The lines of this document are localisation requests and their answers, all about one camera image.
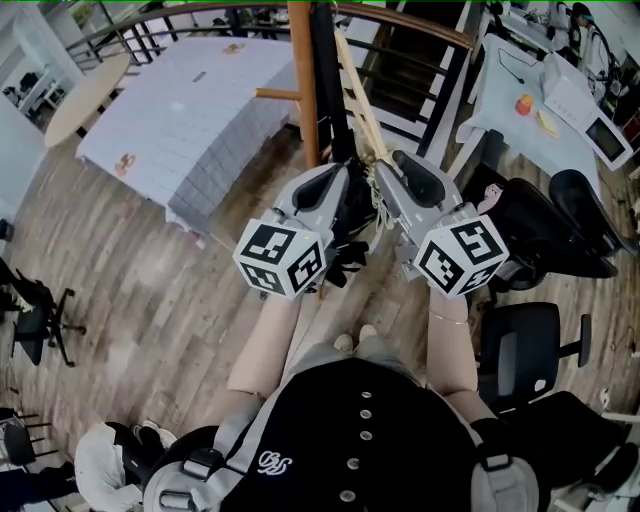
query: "round table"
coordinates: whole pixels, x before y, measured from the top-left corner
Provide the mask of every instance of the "round table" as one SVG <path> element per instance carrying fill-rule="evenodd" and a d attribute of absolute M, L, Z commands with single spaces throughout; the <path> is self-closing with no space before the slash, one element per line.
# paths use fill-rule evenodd
<path fill-rule="evenodd" d="M 51 118 L 44 134 L 45 146 L 55 147 L 82 129 L 120 83 L 130 62 L 129 54 L 107 58 L 76 84 Z"/>

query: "table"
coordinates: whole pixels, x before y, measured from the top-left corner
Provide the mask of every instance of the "table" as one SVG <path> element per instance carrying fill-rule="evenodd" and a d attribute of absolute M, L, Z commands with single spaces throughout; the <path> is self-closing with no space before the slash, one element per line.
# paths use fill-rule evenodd
<path fill-rule="evenodd" d="M 593 150 L 577 131 L 544 106 L 540 85 L 543 64 L 536 64 L 534 57 L 494 34 L 485 37 L 483 46 L 484 64 L 470 98 L 475 101 L 473 115 L 458 127 L 456 142 L 464 145 L 449 168 L 449 175 L 457 176 L 484 133 L 496 130 L 503 135 L 512 154 L 522 153 L 550 176 L 565 169 L 576 169 L 586 176 L 600 197 Z M 499 56 L 508 70 L 500 64 Z M 524 84 L 509 70 L 522 78 Z M 531 94 L 534 99 L 528 116 L 521 116 L 515 110 L 515 103 L 523 94 Z M 540 127 L 535 116 L 537 110 L 545 111 L 554 120 L 558 129 L 556 137 Z"/>
<path fill-rule="evenodd" d="M 129 69 L 129 54 L 105 58 L 71 89 L 51 118 L 44 144 L 52 148 L 67 140 L 100 108 Z"/>
<path fill-rule="evenodd" d="M 500 20 L 502 21 L 504 28 L 513 32 L 535 48 L 545 52 L 554 51 L 551 39 L 549 39 L 545 33 L 545 28 L 538 23 L 525 20 L 520 14 L 518 14 L 518 11 L 523 12 L 520 9 L 512 7 L 506 15 L 500 16 Z M 493 19 L 493 14 L 485 8 L 482 13 L 482 19 L 480 20 L 480 28 L 478 29 L 476 44 L 473 47 L 473 52 L 471 53 L 472 63 L 476 61 L 478 53 L 480 52 L 480 47 L 484 42 L 487 29 L 489 28 L 489 24 Z"/>
<path fill-rule="evenodd" d="M 289 42 L 182 39 L 142 68 L 76 156 L 206 235 L 211 213 L 292 108 L 255 98 L 259 87 L 297 88 Z"/>

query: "desk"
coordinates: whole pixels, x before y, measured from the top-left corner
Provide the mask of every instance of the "desk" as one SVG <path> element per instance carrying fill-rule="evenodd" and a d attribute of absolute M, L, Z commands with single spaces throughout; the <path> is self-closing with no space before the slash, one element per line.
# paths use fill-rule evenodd
<path fill-rule="evenodd" d="M 67 140 L 93 115 L 129 69 L 128 54 L 105 59 L 65 97 L 51 118 L 44 144 L 52 148 Z"/>
<path fill-rule="evenodd" d="M 207 234 L 211 213 L 292 108 L 256 98 L 259 87 L 296 89 L 290 43 L 181 39 L 142 68 L 76 156 Z"/>
<path fill-rule="evenodd" d="M 504 136 L 504 142 L 512 151 L 522 153 L 550 176 L 565 169 L 576 169 L 584 174 L 600 196 L 600 184 L 593 150 L 584 138 L 556 114 L 544 106 L 540 73 L 543 64 L 535 64 L 534 57 L 503 41 L 494 34 L 485 37 L 484 64 L 474 86 L 471 100 L 475 100 L 473 115 L 458 127 L 456 142 L 464 143 L 449 168 L 455 178 L 464 163 L 488 130 L 496 130 Z M 520 62 L 510 55 L 522 59 Z M 524 80 L 520 84 L 503 64 Z M 523 94 L 531 94 L 534 105 L 530 115 L 521 116 L 515 110 L 516 101 Z M 547 134 L 538 124 L 537 110 L 544 110 L 553 118 L 558 135 Z"/>

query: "chair armrest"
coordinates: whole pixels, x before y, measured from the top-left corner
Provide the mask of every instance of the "chair armrest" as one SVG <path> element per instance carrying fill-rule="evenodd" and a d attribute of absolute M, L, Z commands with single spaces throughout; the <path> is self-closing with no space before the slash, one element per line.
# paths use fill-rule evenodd
<path fill-rule="evenodd" d="M 578 354 L 578 367 L 582 368 L 589 362 L 591 352 L 591 315 L 580 317 L 580 339 L 560 347 L 560 357 Z"/>
<path fill-rule="evenodd" d="M 516 389 L 518 336 L 505 334 L 500 340 L 498 356 L 498 396 L 511 396 Z"/>

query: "embroidered logo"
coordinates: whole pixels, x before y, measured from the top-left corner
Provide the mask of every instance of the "embroidered logo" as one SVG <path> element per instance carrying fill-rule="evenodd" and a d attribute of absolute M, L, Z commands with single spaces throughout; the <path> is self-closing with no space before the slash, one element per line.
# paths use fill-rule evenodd
<path fill-rule="evenodd" d="M 293 460 L 289 457 L 281 459 L 278 452 L 262 452 L 262 455 L 260 455 L 258 459 L 258 466 L 260 466 L 258 473 L 269 476 L 281 475 L 292 462 Z"/>

